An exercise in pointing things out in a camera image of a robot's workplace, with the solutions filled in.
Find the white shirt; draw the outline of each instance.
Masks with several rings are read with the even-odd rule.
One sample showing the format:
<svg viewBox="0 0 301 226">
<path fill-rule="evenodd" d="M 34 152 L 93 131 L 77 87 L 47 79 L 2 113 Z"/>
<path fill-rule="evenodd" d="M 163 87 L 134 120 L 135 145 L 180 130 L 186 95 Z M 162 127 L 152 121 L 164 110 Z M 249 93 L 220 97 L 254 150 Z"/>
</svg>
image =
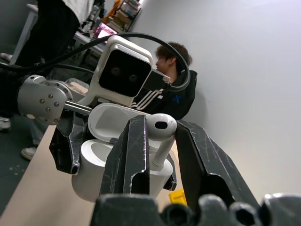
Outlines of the white shirt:
<svg viewBox="0 0 301 226">
<path fill-rule="evenodd" d="M 92 11 L 94 0 L 63 0 L 76 15 L 79 23 L 82 24 Z"/>
</svg>

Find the desk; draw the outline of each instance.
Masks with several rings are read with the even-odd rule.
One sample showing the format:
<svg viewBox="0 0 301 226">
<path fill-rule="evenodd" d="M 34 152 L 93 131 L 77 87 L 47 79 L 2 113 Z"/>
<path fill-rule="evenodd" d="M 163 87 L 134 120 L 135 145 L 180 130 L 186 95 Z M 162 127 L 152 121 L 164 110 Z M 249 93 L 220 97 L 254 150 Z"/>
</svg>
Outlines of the desk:
<svg viewBox="0 0 301 226">
<path fill-rule="evenodd" d="M 25 22 L 24 28 L 22 30 L 21 36 L 19 38 L 19 41 L 17 43 L 16 49 L 14 51 L 14 55 L 13 55 L 11 61 L 10 61 L 11 65 L 16 63 L 16 61 L 19 57 L 19 54 L 20 54 L 25 42 L 27 41 L 29 32 L 30 32 L 31 27 L 33 25 L 33 21 L 34 21 L 35 17 L 38 15 L 38 7 L 36 5 L 27 4 L 27 7 L 30 9 L 30 12 L 29 12 L 29 15 L 26 19 L 26 22 Z M 82 35 L 79 32 L 75 33 L 74 39 L 76 41 L 78 41 L 80 44 L 87 44 L 88 42 L 91 41 L 88 37 Z M 93 46 L 91 48 L 91 50 L 93 50 L 94 52 L 96 52 L 99 55 L 101 55 L 103 53 L 103 49 L 98 47 L 98 46 Z"/>
<path fill-rule="evenodd" d="M 73 191 L 71 175 L 59 172 L 49 150 L 55 126 L 49 126 L 22 180 L 4 211 L 0 226 L 88 226 L 94 203 L 79 198 Z M 182 188 L 176 145 L 171 156 Z M 170 191 L 156 198 L 159 209 L 168 205 Z"/>
</svg>

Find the open airpods case lid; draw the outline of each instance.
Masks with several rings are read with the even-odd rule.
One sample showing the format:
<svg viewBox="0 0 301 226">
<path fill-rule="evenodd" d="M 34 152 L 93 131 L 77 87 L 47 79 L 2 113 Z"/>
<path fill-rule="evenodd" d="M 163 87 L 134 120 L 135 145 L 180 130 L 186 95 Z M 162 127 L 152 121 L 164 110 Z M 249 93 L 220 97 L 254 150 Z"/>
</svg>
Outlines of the open airpods case lid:
<svg viewBox="0 0 301 226">
<path fill-rule="evenodd" d="M 117 104 L 100 104 L 89 115 L 88 127 L 95 138 L 110 143 L 119 138 L 131 118 L 141 114 L 149 115 Z M 158 149 L 160 144 L 160 141 L 149 140 L 151 148 Z"/>
</svg>

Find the white stripes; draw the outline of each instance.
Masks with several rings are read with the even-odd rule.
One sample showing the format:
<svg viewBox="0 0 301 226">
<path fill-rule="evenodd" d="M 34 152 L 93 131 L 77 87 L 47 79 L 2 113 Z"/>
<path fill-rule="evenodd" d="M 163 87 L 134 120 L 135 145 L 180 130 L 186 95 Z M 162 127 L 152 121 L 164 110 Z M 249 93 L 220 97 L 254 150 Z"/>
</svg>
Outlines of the white stripes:
<svg viewBox="0 0 301 226">
<path fill-rule="evenodd" d="M 134 108 L 136 110 L 143 110 L 146 108 L 152 100 L 158 96 L 161 92 L 149 91 L 140 101 L 139 103 L 133 102 L 130 108 Z"/>
</svg>

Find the white earbud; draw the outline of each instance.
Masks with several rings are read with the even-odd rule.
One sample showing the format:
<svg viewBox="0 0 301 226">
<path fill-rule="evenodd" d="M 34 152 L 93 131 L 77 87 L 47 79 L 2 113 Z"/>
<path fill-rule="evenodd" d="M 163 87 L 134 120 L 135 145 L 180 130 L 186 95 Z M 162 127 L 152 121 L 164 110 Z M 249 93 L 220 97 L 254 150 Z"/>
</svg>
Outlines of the white earbud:
<svg viewBox="0 0 301 226">
<path fill-rule="evenodd" d="M 146 116 L 146 125 L 149 138 L 155 141 L 162 141 L 157 153 L 151 160 L 150 165 L 151 170 L 160 171 L 174 144 L 174 134 L 177 129 L 177 122 L 170 115 L 160 113 Z"/>
<path fill-rule="evenodd" d="M 168 114 L 153 114 L 146 116 L 149 138 L 163 141 L 174 135 L 177 129 L 176 120 Z"/>
</svg>

